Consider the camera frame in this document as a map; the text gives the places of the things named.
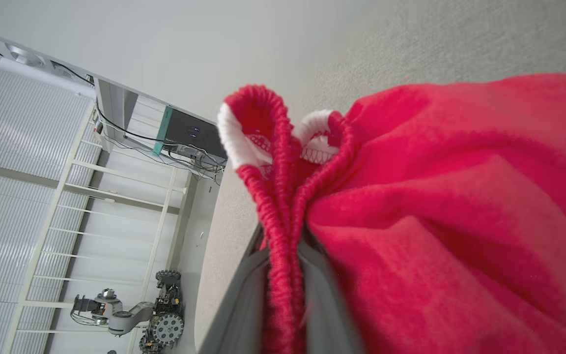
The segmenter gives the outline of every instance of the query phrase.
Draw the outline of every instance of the gray textured fabric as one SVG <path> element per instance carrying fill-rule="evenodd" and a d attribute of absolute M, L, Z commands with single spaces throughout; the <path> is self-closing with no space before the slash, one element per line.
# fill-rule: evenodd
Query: gray textured fabric
<path fill-rule="evenodd" d="M 388 0 L 359 23 L 341 26 L 351 30 L 333 38 L 310 70 L 310 94 L 283 97 L 292 120 L 322 108 L 345 113 L 357 98 L 406 83 L 566 71 L 566 1 Z M 198 348 L 254 229 L 254 208 L 243 183 L 227 172 L 200 281 Z"/>

